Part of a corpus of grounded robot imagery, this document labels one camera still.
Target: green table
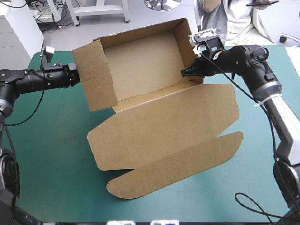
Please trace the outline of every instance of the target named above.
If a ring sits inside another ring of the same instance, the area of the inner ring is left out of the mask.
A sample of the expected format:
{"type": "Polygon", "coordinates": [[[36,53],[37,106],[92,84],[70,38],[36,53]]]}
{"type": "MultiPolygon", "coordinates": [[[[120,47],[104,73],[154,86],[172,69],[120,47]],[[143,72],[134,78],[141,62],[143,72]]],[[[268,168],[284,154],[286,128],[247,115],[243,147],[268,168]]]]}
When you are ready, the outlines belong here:
{"type": "MultiPolygon", "coordinates": [[[[284,48],[268,48],[268,62],[283,85],[284,99],[299,116],[300,79],[284,48]]],[[[30,68],[39,68],[39,60],[35,55],[30,68]]],[[[72,62],[72,53],[56,52],[52,61],[72,62]]],[[[240,77],[236,81],[246,88],[240,77]]],[[[228,83],[222,75],[205,82],[228,83]]],[[[240,118],[223,134],[241,130],[244,141],[231,160],[145,197],[122,200],[108,193],[106,184],[126,171],[99,171],[86,139],[87,133],[114,111],[89,112],[81,84],[46,91],[36,115],[10,128],[21,168],[18,206],[43,221],[266,221],[235,202],[234,194],[241,191],[267,212],[285,214],[288,208],[272,174],[268,121],[259,107],[253,107],[240,91],[236,93],[240,118]]],[[[30,115],[40,94],[17,99],[7,122],[30,115]]]]}

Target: white drawer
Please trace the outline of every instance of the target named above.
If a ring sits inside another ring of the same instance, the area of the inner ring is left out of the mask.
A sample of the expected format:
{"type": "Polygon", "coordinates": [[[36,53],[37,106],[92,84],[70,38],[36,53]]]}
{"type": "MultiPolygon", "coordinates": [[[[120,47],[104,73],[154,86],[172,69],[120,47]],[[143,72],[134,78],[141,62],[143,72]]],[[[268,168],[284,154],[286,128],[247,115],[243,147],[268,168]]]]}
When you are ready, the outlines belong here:
{"type": "Polygon", "coordinates": [[[23,46],[0,48],[0,69],[27,69],[30,61],[23,46]]]}
{"type": "Polygon", "coordinates": [[[20,46],[18,36],[15,33],[4,33],[0,34],[0,48],[20,46]]]}
{"type": "Polygon", "coordinates": [[[0,19],[0,34],[14,32],[6,19],[0,19]]]}

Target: floor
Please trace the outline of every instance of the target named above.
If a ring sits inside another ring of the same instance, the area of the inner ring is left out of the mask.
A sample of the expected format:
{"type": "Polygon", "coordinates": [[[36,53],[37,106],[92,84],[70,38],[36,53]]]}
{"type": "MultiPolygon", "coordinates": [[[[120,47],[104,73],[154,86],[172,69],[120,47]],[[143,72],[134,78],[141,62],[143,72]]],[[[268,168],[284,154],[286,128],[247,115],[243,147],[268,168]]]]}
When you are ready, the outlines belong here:
{"type": "MultiPolygon", "coordinates": [[[[85,5],[87,3],[92,5],[93,1],[81,2],[85,5]]],[[[107,0],[106,3],[113,4],[114,0],[107,0]]],[[[80,17],[80,26],[70,25],[55,32],[50,31],[50,34],[44,34],[45,44],[59,51],[73,50],[104,35],[183,17],[188,19],[192,32],[197,31],[193,0],[182,0],[180,6],[165,12],[158,12],[147,8],[143,0],[128,0],[128,5],[130,22],[124,22],[124,15],[122,14],[80,17]]]]}
{"type": "MultiPolygon", "coordinates": [[[[78,1],[86,6],[95,4],[95,0],[78,1]]],[[[115,4],[118,1],[106,0],[105,4],[115,4]]],[[[61,30],[44,34],[45,44],[54,47],[56,50],[73,50],[100,36],[182,17],[188,19],[192,32],[197,31],[193,0],[182,0],[179,7],[165,12],[148,9],[143,0],[128,0],[128,5],[130,22],[124,22],[122,14],[80,17],[80,26],[70,25],[69,27],[63,27],[61,30]]],[[[300,1],[281,0],[279,3],[260,12],[262,20],[276,44],[280,44],[279,37],[282,32],[300,37],[300,29],[295,29],[300,27],[299,10],[300,1]]],[[[295,44],[295,42],[288,40],[283,46],[289,47],[295,44]]]]}

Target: white cable tie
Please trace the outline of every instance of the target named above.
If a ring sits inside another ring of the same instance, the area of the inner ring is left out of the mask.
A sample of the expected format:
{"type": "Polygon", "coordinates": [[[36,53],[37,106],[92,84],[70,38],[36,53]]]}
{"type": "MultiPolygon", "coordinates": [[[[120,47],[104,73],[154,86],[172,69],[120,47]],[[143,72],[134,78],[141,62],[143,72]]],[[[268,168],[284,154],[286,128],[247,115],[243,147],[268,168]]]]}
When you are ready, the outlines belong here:
{"type": "Polygon", "coordinates": [[[282,97],[282,94],[274,94],[274,95],[271,95],[271,96],[265,98],[263,101],[256,103],[254,106],[255,106],[255,107],[261,106],[261,105],[264,104],[264,102],[268,101],[269,99],[275,98],[275,97],[279,97],[279,96],[282,97]]]}

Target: cardboard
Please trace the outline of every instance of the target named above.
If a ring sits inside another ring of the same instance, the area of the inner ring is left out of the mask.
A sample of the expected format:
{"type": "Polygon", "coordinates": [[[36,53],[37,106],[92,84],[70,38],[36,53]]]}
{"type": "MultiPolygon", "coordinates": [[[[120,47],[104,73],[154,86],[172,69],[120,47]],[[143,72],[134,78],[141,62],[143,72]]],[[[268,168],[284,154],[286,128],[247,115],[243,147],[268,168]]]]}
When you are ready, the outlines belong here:
{"type": "Polygon", "coordinates": [[[88,140],[100,170],[134,169],[213,139],[238,117],[231,84],[202,84],[117,112],[88,140]]]}
{"type": "Polygon", "coordinates": [[[109,182],[113,195],[146,195],[225,162],[240,145],[240,133],[215,139],[239,117],[233,86],[181,76],[197,58],[190,33],[183,18],[73,50],[90,110],[116,112],[88,133],[99,169],[134,169],[109,182]]]}
{"type": "Polygon", "coordinates": [[[119,198],[147,195],[189,176],[229,160],[240,147],[243,134],[235,132],[142,165],[107,184],[107,190],[119,198]]]}

